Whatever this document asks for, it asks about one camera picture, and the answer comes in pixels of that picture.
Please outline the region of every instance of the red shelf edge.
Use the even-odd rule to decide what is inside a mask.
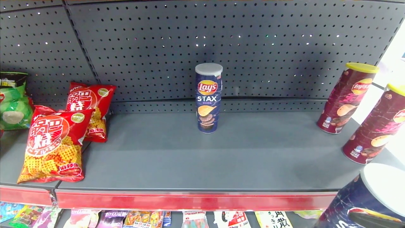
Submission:
[[[60,208],[138,210],[303,211],[325,209],[336,192],[319,193],[179,193],[71,191],[56,189]]]
[[[52,199],[45,189],[0,185],[0,201],[10,203],[51,206]]]

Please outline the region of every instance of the red chip can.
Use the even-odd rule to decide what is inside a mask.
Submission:
[[[350,120],[366,94],[379,68],[349,62],[333,88],[317,126],[325,132],[338,134]]]
[[[388,84],[373,110],[343,146],[352,161],[368,164],[405,123],[405,85]]]

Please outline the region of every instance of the red snack bag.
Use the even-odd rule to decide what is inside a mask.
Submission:
[[[17,183],[83,180],[81,147],[92,112],[56,112],[36,105]]]
[[[105,115],[113,99],[116,86],[71,82],[66,109],[70,111],[94,109],[85,141],[106,142]]]

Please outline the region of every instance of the yellow plastic lid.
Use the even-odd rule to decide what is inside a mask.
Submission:
[[[395,85],[392,83],[388,83],[387,85],[388,89],[398,93],[399,95],[402,95],[405,97],[405,84],[403,85]]]
[[[348,62],[346,63],[346,67],[363,73],[378,73],[379,71],[379,68],[376,66],[357,62]]]

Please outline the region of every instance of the green snack bag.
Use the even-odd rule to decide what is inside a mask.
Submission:
[[[0,126],[5,131],[30,127],[33,108],[25,92],[27,75],[0,72]]]

